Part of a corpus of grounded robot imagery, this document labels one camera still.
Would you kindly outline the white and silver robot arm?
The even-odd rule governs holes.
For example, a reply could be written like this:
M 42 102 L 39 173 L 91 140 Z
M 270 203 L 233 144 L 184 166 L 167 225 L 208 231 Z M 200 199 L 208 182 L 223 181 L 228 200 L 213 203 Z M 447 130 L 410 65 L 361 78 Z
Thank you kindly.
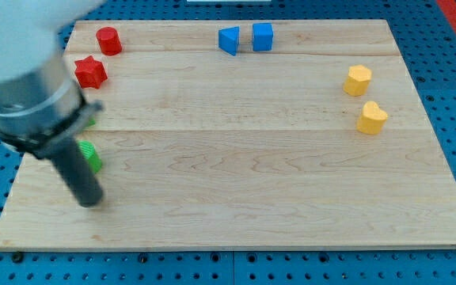
M 89 108 L 57 34 L 101 0 L 0 1 L 0 139 L 39 159 L 79 155 L 74 134 Z

